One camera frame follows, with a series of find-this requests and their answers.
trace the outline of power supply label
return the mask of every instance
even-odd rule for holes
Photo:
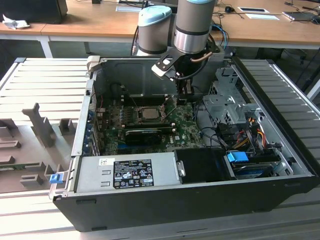
[[[113,174],[115,189],[154,186],[151,159],[115,161]]]

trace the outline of motherboard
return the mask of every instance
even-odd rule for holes
[[[98,109],[98,114],[104,155],[165,153],[205,146],[192,104],[177,105],[173,95],[112,100]]]

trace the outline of gray robot cylinder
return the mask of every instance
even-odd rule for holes
[[[216,0],[179,0],[174,46],[186,54],[201,52],[207,44]]]
[[[151,6],[139,13],[139,56],[160,55],[173,42],[175,15],[169,7]]]

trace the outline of table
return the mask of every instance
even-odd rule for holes
[[[285,5],[284,0],[223,0],[223,2],[227,5],[231,4],[237,13],[242,13],[238,7],[262,8],[270,12],[266,14],[296,11],[294,7]],[[319,5],[298,0],[293,3],[301,11],[305,11],[302,9],[303,6],[315,8]],[[214,11],[224,12],[225,7],[220,4],[214,8]],[[230,46],[287,49],[318,49],[320,47],[320,25],[312,22],[290,22],[290,19],[284,15],[276,15],[279,20],[249,19],[245,14],[241,16],[244,19],[237,14],[226,13],[221,19],[223,29],[229,33]],[[213,20],[219,24],[218,17],[214,16]]]
[[[40,41],[47,58],[52,58],[50,41],[130,43],[138,22],[136,12],[116,12],[116,2],[92,4],[91,1],[66,0],[68,15],[63,24],[31,24],[31,28],[11,30],[0,26],[0,39]],[[225,5],[231,4],[237,12],[238,7],[265,8],[271,14],[295,11],[294,7],[284,4],[284,0],[223,0],[214,11],[224,12]],[[301,10],[302,6],[316,7],[316,3],[294,1]],[[258,48],[318,49],[320,47],[320,26],[311,22],[290,22],[283,16],[280,20],[249,19],[242,14],[225,14],[221,19],[223,28],[229,33],[229,46]],[[212,32],[213,37],[221,40],[221,33]]]

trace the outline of blue drive tab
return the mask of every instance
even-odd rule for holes
[[[247,157],[247,154],[244,152],[244,151],[233,151],[233,152],[230,152],[228,155],[227,155],[227,158],[229,160],[230,163],[232,162],[248,162],[249,159]]]
[[[56,174],[52,174],[50,176],[50,180],[49,182],[51,184],[63,184],[64,183],[64,174],[63,173],[56,173]]]

